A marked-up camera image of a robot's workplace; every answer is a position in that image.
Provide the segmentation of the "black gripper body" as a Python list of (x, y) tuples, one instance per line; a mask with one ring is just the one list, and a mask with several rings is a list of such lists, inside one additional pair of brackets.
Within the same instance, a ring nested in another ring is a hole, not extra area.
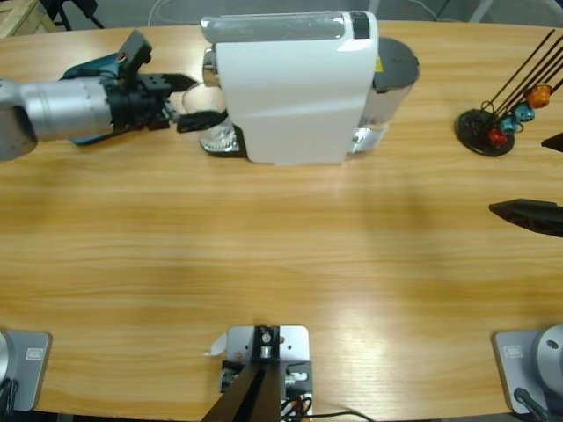
[(167, 106), (170, 96), (179, 92), (179, 88), (170, 75), (139, 75), (130, 84), (123, 80), (106, 80), (104, 90), (114, 131), (155, 131), (171, 126)]

